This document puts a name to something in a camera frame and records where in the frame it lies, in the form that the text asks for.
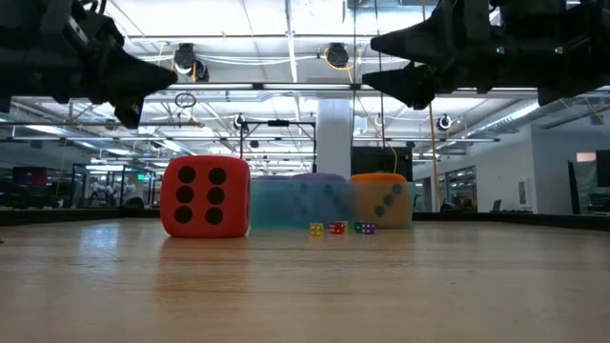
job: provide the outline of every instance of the small yellow die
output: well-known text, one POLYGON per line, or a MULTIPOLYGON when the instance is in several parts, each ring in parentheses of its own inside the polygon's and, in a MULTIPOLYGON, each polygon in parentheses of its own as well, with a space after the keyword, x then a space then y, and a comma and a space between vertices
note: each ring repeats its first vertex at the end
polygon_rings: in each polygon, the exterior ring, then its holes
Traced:
POLYGON ((312 236, 322 236, 322 235, 324 235, 324 224, 321 224, 321 223, 311 223, 309 225, 309 235, 312 235, 312 236))

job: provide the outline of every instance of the large red foam die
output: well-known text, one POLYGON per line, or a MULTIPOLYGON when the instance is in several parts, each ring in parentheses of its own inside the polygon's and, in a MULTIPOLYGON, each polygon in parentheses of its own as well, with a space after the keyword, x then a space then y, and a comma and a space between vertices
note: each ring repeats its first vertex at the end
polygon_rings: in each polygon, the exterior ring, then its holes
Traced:
POLYGON ((161 222, 172 237, 241 237, 250 222, 250 168, 237 158, 187 156, 163 175, 161 222))

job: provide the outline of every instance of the wooden surface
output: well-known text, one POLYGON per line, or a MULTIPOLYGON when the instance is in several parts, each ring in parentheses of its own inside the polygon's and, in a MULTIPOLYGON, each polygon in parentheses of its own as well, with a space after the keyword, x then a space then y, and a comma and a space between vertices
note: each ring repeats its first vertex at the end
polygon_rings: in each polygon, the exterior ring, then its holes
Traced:
POLYGON ((0 342, 608 342, 610 234, 417 223, 168 239, 158 220, 0 229, 0 342))

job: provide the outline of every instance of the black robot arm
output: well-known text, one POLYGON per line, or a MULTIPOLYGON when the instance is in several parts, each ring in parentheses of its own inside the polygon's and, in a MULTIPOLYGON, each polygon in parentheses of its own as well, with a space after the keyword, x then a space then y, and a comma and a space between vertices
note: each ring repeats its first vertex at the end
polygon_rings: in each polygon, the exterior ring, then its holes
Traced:
POLYGON ((110 102, 136 129, 144 97, 177 81, 173 71, 123 50, 124 37, 101 12, 106 1, 0 0, 0 99, 51 96, 110 102), (91 4, 90 10, 84 5, 91 4))
POLYGON ((424 109, 437 93, 532 87, 541 105, 606 84, 610 27, 601 1, 440 0, 430 18, 371 40, 410 60, 401 71, 365 74, 363 82, 424 109), (492 6, 502 24, 490 23, 492 6))

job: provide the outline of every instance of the white column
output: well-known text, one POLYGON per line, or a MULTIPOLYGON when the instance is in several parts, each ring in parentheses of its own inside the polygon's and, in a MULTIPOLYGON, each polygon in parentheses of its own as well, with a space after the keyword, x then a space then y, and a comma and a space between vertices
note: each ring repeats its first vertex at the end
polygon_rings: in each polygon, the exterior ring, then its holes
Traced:
POLYGON ((317 172, 350 178, 352 100, 321 99, 317 105, 317 172))

